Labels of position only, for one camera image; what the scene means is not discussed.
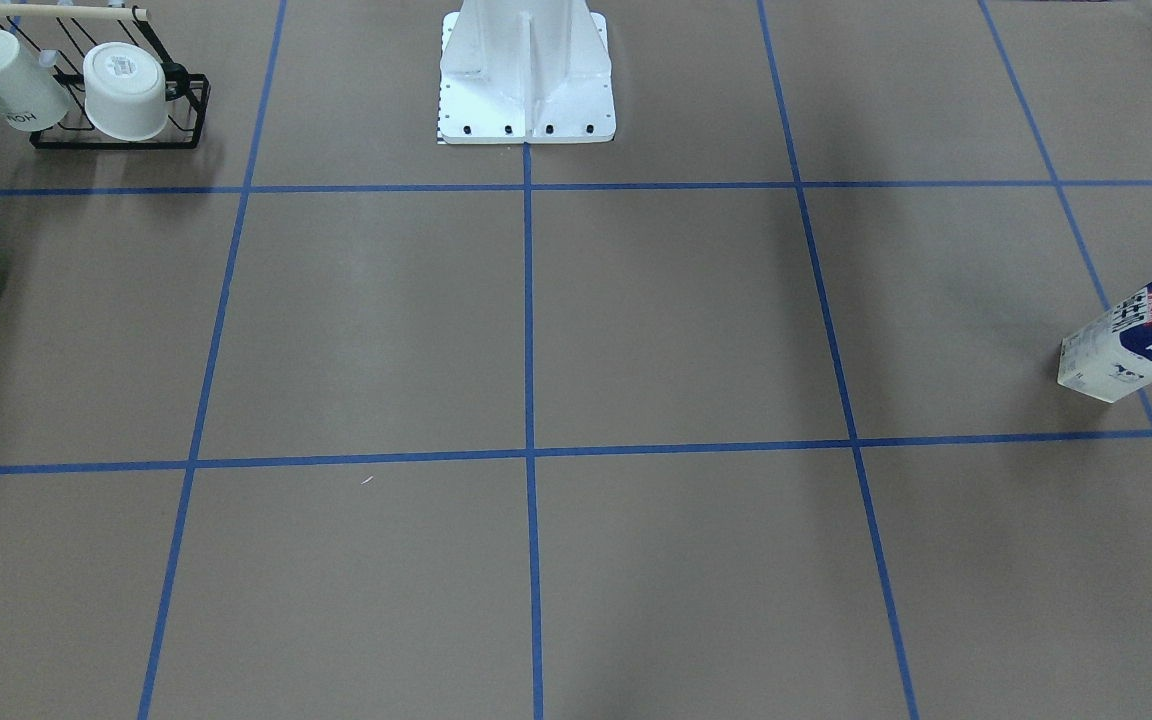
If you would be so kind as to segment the blue white milk carton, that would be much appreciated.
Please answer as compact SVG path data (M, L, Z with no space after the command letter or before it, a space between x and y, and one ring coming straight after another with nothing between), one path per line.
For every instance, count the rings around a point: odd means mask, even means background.
M1106 404L1152 382L1152 281L1064 338L1056 382Z

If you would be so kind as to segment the white ribbed mug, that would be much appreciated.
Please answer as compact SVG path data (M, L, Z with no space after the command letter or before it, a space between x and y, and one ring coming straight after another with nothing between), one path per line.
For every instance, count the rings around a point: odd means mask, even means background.
M18 37L0 29L0 118L22 132L40 132L67 118L71 97L38 65Z

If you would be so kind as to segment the white mug bottom up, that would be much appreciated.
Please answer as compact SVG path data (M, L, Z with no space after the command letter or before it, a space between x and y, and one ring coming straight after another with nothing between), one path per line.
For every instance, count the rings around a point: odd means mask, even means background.
M93 127L118 141L152 138L168 124L160 61L132 44L108 41L84 54L84 111Z

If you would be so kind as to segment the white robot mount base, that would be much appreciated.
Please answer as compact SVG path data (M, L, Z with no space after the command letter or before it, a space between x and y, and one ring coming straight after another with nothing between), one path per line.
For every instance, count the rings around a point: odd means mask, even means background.
M616 137L607 18L585 1L463 1L444 15L440 41L439 142Z

